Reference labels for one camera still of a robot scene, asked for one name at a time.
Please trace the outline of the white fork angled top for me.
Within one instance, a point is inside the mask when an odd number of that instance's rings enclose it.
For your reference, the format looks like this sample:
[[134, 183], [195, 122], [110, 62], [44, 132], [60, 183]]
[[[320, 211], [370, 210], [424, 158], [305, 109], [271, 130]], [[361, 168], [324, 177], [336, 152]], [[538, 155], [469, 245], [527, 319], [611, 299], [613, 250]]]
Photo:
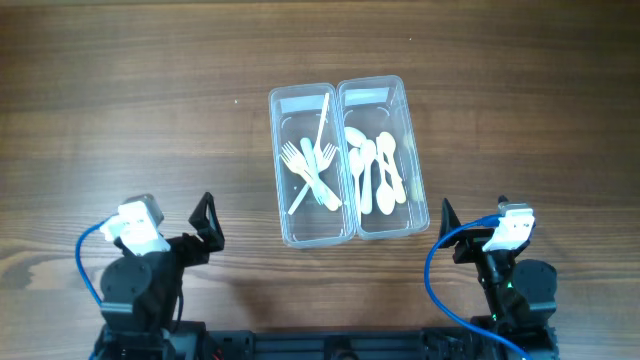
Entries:
[[312, 171], [306, 161], [305, 156], [291, 142], [282, 146], [280, 158], [287, 168], [301, 176], [306, 184], [312, 189], [316, 201], [326, 206], [330, 211], [336, 211], [342, 201], [337, 195], [320, 179], [319, 173], [326, 170], [336, 155], [337, 147], [331, 143], [322, 150], [318, 166], [320, 170]]

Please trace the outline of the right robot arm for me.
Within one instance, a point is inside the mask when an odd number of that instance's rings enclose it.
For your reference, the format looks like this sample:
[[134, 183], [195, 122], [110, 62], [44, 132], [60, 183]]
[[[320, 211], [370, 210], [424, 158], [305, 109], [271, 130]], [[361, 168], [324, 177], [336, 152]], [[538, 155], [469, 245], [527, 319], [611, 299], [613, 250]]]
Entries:
[[443, 246], [455, 248], [456, 264], [476, 266], [490, 310], [471, 323], [500, 335], [542, 328], [557, 309], [557, 271], [544, 261], [516, 260], [533, 238], [535, 217], [528, 204], [501, 196], [498, 214], [503, 218], [497, 226], [463, 230], [450, 202], [442, 202], [439, 236], [459, 231]]

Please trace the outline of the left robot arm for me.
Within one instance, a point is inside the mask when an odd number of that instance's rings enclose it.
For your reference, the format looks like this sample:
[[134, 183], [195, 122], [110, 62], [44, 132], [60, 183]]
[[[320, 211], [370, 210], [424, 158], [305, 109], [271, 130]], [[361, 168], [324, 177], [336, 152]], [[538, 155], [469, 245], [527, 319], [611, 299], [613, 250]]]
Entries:
[[206, 192], [188, 222], [194, 235], [167, 238], [159, 231], [164, 214], [153, 195], [131, 197], [114, 217], [100, 226], [105, 239], [123, 256], [101, 278], [102, 316], [111, 330], [154, 332], [168, 328], [181, 294], [187, 267], [204, 265], [225, 239], [217, 219], [214, 197]]

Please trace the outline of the yellow plastic fork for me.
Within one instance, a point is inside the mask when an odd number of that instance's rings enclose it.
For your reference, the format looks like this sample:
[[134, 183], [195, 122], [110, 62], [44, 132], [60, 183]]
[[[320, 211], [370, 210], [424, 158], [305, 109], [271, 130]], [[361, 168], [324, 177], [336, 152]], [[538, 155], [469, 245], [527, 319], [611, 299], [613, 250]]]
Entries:
[[[305, 161], [304, 156], [301, 153], [285, 152], [280, 154], [280, 158], [283, 160], [287, 168], [295, 174], [301, 176], [305, 182], [310, 186], [314, 184], [310, 174], [309, 168]], [[320, 185], [325, 192], [324, 204], [330, 211], [336, 211], [341, 206], [339, 198], [326, 186], [326, 184], [319, 179]]]

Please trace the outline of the white spoon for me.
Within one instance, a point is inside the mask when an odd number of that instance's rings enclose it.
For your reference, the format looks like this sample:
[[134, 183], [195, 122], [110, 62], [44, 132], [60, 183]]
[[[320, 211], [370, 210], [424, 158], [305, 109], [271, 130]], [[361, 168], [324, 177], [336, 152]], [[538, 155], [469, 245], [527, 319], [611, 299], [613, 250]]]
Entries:
[[360, 175], [364, 171], [364, 163], [360, 157], [359, 149], [354, 147], [349, 151], [349, 163], [351, 174], [354, 179], [355, 190], [355, 207], [357, 223], [361, 223], [361, 190], [360, 190]]
[[390, 215], [394, 211], [395, 196], [392, 187], [386, 179], [386, 162], [381, 150], [377, 150], [377, 162], [380, 173], [380, 184], [376, 190], [376, 201], [380, 211], [384, 215]]
[[368, 215], [372, 211], [371, 165], [376, 158], [376, 145], [373, 140], [366, 140], [362, 144], [360, 157], [364, 164], [361, 211], [363, 214]]

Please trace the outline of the yellow plastic spoon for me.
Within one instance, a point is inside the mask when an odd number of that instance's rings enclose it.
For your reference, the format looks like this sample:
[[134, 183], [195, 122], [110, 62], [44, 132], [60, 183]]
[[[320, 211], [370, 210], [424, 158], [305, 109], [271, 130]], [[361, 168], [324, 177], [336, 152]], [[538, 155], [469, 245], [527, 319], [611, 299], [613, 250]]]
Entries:
[[376, 138], [376, 144], [378, 150], [381, 150], [383, 152], [386, 162], [386, 170], [391, 175], [392, 188], [394, 191], [396, 202], [399, 204], [403, 204], [406, 202], [407, 197], [403, 186], [403, 180], [399, 174], [394, 159], [396, 142], [389, 132], [383, 131]]

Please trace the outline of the white spoon horizontal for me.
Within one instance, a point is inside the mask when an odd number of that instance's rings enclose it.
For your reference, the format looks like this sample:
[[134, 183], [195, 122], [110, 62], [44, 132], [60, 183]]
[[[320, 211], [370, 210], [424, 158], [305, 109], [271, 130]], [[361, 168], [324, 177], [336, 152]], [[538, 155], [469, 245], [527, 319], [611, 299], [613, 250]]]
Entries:
[[345, 139], [352, 147], [360, 148], [362, 144], [367, 140], [366, 136], [356, 128], [345, 127], [344, 131]]

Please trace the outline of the white spoon bottom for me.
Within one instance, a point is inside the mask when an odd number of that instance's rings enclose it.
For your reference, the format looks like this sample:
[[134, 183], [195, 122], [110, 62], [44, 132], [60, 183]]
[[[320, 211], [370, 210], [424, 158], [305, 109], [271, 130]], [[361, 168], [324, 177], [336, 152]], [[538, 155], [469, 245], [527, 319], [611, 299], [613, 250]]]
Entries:
[[377, 162], [380, 173], [380, 184], [376, 190], [376, 201], [380, 211], [384, 215], [390, 215], [394, 211], [395, 196], [392, 187], [386, 179], [386, 162], [381, 150], [377, 150]]

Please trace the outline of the white fork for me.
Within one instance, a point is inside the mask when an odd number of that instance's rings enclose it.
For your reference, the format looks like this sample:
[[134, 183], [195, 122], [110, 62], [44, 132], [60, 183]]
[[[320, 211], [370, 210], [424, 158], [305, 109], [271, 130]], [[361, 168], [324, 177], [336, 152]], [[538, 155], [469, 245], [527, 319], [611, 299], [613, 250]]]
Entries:
[[317, 130], [316, 141], [315, 141], [314, 147], [313, 147], [315, 159], [316, 159], [317, 162], [320, 162], [320, 160], [322, 159], [321, 138], [322, 138], [322, 133], [323, 133], [323, 130], [324, 130], [324, 125], [326, 123], [327, 111], [328, 111], [328, 107], [329, 107], [329, 100], [330, 100], [330, 94], [326, 93], [324, 95], [324, 99], [323, 99], [323, 105], [322, 105], [322, 108], [321, 108], [321, 115], [320, 115], [318, 130]]
[[[321, 173], [322, 171], [326, 170], [329, 167], [329, 165], [331, 164], [335, 156], [336, 151], [337, 151], [337, 147], [331, 143], [325, 146], [324, 150], [322, 151], [322, 157], [316, 161], [316, 165], [318, 167], [319, 173]], [[293, 201], [293, 203], [291, 204], [288, 210], [289, 215], [294, 214], [294, 212], [296, 211], [296, 209], [298, 208], [302, 200], [305, 198], [307, 192], [309, 191], [309, 188], [310, 186], [308, 184], [305, 184], [302, 190], [298, 193], [297, 197], [295, 198], [295, 200]]]

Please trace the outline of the white spoon top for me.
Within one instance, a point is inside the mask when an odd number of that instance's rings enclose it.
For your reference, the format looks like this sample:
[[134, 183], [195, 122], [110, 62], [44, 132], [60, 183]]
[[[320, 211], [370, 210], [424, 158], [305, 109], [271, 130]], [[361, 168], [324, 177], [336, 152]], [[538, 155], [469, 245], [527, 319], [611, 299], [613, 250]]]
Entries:
[[355, 207], [357, 223], [361, 223], [361, 190], [360, 190], [360, 175], [364, 171], [364, 163], [360, 157], [359, 149], [354, 147], [349, 151], [349, 163], [351, 174], [354, 179], [355, 190]]

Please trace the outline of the clear plastic container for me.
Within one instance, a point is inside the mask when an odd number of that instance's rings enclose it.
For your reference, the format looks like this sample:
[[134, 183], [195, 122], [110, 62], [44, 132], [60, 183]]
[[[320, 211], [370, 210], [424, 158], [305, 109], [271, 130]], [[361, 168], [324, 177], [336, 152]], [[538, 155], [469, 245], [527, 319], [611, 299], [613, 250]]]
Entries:
[[337, 245], [355, 233], [337, 105], [328, 83], [275, 88], [269, 95], [281, 232], [294, 248]]
[[359, 175], [348, 172], [361, 203], [357, 232], [364, 240], [405, 237], [430, 224], [409, 102], [396, 75], [345, 80], [339, 109]]

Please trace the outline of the light blue plastic fork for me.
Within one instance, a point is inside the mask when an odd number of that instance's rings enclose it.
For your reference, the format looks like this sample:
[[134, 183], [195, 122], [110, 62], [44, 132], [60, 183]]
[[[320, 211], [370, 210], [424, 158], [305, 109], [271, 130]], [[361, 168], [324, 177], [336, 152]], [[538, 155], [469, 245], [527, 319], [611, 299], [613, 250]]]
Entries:
[[311, 140], [307, 137], [302, 138], [300, 140], [300, 146], [301, 146], [303, 155], [305, 157], [307, 166], [309, 168], [309, 174], [312, 180], [314, 181], [314, 184], [311, 186], [314, 197], [320, 205], [323, 205], [325, 200], [325, 192], [319, 182], [317, 165], [316, 165], [315, 155], [313, 153]]

